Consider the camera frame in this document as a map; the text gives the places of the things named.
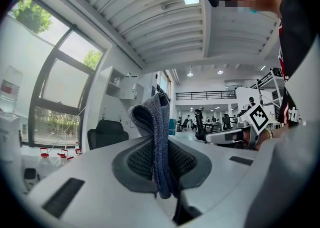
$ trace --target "desk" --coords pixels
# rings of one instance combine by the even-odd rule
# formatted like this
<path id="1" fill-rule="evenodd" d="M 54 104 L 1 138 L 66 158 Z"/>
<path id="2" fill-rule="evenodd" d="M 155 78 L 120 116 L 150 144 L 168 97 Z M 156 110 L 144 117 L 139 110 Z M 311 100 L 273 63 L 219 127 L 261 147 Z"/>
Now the desk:
<path id="1" fill-rule="evenodd" d="M 203 122 L 203 128 L 207 133 L 210 133 L 210 128 L 214 125 L 212 122 Z"/>
<path id="2" fill-rule="evenodd" d="M 215 126 L 218 126 L 220 128 L 220 130 L 222 130 L 222 124 L 220 124 L 220 125 L 216 124 L 215 125 L 214 122 L 203 122 L 203 128 L 205 129 L 205 131 L 207 133 L 212 133 Z"/>

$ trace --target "gray towel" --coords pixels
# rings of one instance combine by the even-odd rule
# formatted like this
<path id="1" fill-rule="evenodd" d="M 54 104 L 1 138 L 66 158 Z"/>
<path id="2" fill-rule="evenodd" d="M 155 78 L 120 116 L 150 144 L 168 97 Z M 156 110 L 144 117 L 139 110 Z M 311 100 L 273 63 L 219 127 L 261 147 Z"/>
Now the gray towel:
<path id="1" fill-rule="evenodd" d="M 168 161 L 169 112 L 168 99 L 162 93 L 128 111 L 141 136 L 154 136 L 153 178 L 161 198 L 170 198 L 174 183 Z"/>

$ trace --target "black slot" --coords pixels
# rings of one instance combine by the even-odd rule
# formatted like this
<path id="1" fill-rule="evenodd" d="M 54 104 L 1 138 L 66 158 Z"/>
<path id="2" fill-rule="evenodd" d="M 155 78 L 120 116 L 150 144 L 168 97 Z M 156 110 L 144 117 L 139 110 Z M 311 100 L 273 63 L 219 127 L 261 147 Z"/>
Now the black slot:
<path id="1" fill-rule="evenodd" d="M 56 218 L 60 218 L 84 183 L 83 180 L 70 178 L 42 208 Z"/>
<path id="2" fill-rule="evenodd" d="M 229 160 L 232 160 L 234 162 L 241 163 L 241 164 L 244 164 L 244 165 L 248 165 L 248 166 L 251 166 L 252 163 L 253 163 L 252 159 L 241 158 L 241 157 L 238 157 L 238 156 L 232 156 Z"/>

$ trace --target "white container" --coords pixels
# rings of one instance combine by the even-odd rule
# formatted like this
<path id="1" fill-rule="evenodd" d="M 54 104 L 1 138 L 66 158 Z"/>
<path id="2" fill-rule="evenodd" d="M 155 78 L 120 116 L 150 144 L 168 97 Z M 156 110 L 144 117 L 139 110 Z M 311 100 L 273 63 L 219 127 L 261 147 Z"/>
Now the white container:
<path id="1" fill-rule="evenodd" d="M 68 164 L 68 160 L 67 160 L 67 156 L 68 156 L 68 151 L 65 149 L 61 150 L 61 153 L 58 153 L 58 159 L 56 160 L 56 162 L 54 163 L 54 165 L 56 166 L 56 168 L 60 168 L 66 164 Z"/>
<path id="2" fill-rule="evenodd" d="M 36 168 L 40 181 L 45 179 L 47 176 L 55 171 L 55 166 L 49 158 L 49 153 L 47 148 L 40 148 L 40 159 L 38 166 Z"/>
<path id="3" fill-rule="evenodd" d="M 9 66 L 0 87 L 0 109 L 4 113 L 12 114 L 15 111 L 18 92 L 23 73 Z"/>
<path id="4" fill-rule="evenodd" d="M 19 117 L 0 113 L 0 159 L 3 161 L 21 159 L 19 123 Z"/>

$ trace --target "office chair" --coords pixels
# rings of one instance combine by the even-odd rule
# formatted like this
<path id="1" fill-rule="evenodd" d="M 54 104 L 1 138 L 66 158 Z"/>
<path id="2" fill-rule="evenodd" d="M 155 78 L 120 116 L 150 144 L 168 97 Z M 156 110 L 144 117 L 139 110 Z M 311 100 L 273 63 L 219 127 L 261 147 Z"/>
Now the office chair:
<path id="1" fill-rule="evenodd" d="M 90 150 L 129 140 L 122 124 L 110 120 L 100 120 L 96 129 L 90 129 L 87 136 Z"/>
<path id="2" fill-rule="evenodd" d="M 223 120 L 223 129 L 231 129 L 231 123 L 230 123 L 230 118 L 228 114 L 224 114 L 224 117 L 222 118 Z"/>
<path id="3" fill-rule="evenodd" d="M 184 129 L 184 130 L 186 130 L 188 122 L 189 122 L 189 120 L 186 118 L 186 119 L 184 120 L 183 124 L 181 125 L 181 128 Z"/>

